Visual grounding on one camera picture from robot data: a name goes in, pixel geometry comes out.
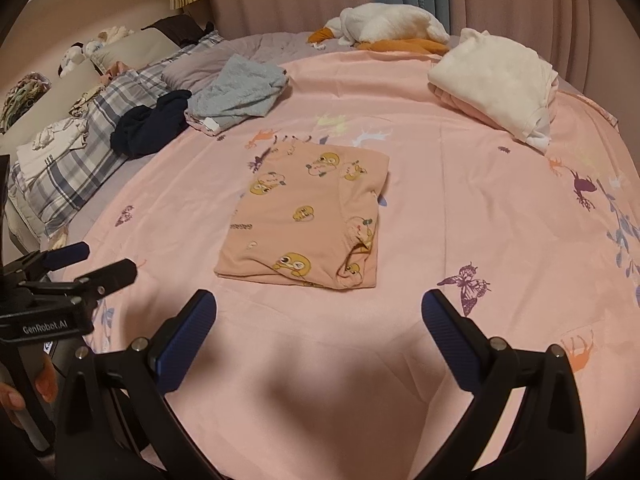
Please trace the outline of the grey folded garment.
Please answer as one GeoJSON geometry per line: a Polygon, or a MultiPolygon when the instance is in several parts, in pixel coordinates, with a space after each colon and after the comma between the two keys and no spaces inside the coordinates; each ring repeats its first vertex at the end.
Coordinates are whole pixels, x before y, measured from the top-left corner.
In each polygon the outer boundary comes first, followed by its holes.
{"type": "Polygon", "coordinates": [[[288,74],[280,66],[262,64],[237,54],[218,77],[188,99],[186,122],[208,136],[265,117],[288,88],[288,74]]]}

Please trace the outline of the folded white garment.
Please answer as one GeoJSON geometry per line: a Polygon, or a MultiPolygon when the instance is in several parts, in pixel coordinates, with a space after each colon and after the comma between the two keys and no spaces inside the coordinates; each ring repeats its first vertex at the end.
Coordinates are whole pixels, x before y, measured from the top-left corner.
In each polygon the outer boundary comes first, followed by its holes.
{"type": "Polygon", "coordinates": [[[497,92],[516,123],[515,131],[507,132],[538,152],[548,150],[559,74],[535,50],[503,36],[465,28],[457,47],[427,77],[428,83],[456,96],[497,92]]]}

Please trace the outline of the beige pillow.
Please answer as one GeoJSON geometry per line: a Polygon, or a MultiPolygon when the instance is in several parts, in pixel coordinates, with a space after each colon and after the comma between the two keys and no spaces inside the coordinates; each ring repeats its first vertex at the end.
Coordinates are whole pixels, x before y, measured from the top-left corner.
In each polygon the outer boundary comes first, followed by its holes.
{"type": "Polygon", "coordinates": [[[116,62],[138,70],[178,51],[179,47],[160,30],[148,28],[102,47],[90,56],[90,60],[101,73],[116,62]]]}

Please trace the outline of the pink curtain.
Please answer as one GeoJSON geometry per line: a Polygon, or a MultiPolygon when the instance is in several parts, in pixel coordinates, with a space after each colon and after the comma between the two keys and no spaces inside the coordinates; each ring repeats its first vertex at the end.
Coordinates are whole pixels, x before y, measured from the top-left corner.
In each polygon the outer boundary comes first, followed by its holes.
{"type": "MultiPolygon", "coordinates": [[[[375,0],[209,0],[224,36],[303,32],[349,6],[375,0]]],[[[472,27],[537,50],[578,88],[599,54],[618,47],[632,27],[616,0],[449,0],[450,34],[472,27]]]]}

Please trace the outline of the folded pink garment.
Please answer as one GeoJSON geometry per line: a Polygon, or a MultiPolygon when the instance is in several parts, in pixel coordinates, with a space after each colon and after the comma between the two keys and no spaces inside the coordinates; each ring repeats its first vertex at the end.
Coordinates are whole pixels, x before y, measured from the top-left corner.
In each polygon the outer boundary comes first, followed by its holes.
{"type": "Polygon", "coordinates": [[[456,96],[431,82],[428,84],[428,88],[446,106],[458,110],[486,126],[510,132],[515,131],[516,123],[500,102],[499,95],[495,91],[477,91],[472,92],[469,96],[456,96]]]}

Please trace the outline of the white goose plush toy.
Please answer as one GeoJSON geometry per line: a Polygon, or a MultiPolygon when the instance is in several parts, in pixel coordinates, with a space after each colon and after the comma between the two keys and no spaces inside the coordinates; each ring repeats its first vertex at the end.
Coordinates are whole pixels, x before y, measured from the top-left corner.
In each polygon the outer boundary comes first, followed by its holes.
{"type": "Polygon", "coordinates": [[[339,16],[312,32],[307,42],[318,48],[330,39],[359,50],[444,55],[450,36],[433,14],[418,6],[365,3],[341,10],[339,16]]]}

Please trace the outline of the pink cartoon print shirt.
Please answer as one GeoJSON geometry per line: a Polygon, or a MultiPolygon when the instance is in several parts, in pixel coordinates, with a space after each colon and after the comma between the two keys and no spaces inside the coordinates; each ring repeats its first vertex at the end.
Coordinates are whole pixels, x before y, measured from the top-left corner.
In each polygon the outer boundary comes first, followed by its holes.
{"type": "Polygon", "coordinates": [[[274,144],[232,214],[221,278],[333,290],[373,288],[387,155],[297,139],[274,144]]]}

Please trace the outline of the plaid grey pillow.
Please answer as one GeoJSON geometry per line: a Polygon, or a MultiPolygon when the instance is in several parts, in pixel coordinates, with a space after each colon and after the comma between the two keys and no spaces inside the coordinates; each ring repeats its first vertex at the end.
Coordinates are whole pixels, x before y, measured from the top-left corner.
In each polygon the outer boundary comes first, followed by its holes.
{"type": "Polygon", "coordinates": [[[126,158],[114,153],[110,139],[123,114],[138,105],[152,107],[169,91],[162,73],[170,64],[224,41],[211,32],[194,46],[135,70],[128,68],[88,103],[80,117],[64,122],[76,138],[55,152],[35,151],[28,141],[11,152],[9,230],[26,246],[37,246],[67,226],[126,158]]]}

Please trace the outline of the pink animal print duvet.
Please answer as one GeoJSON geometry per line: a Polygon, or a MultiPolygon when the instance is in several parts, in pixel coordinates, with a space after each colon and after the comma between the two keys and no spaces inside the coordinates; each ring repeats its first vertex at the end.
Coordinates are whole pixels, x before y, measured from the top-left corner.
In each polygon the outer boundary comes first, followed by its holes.
{"type": "Polygon", "coordinates": [[[407,479],[425,466],[471,400],[421,320],[434,287],[487,335],[566,351],[589,471],[638,412],[639,178],[612,119],[561,93],[539,154],[444,107],[430,66],[368,52],[293,62],[266,117],[218,139],[186,131],[88,233],[90,268],[139,268],[96,312],[97,352],[151,335],[200,288],[215,295],[217,322],[169,401],[233,478],[407,479]],[[280,140],[388,158],[373,288],[216,274],[227,233],[248,231],[235,206],[280,140]]]}

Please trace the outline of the dark navy garment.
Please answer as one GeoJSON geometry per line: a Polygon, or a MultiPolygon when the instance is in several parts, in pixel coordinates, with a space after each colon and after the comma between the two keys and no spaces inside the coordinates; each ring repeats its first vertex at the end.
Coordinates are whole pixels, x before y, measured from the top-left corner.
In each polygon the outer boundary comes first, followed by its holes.
{"type": "Polygon", "coordinates": [[[128,110],[111,134],[111,149],[128,158],[159,152],[188,128],[184,112],[191,96],[189,90],[175,90],[160,96],[153,107],[128,110]]]}

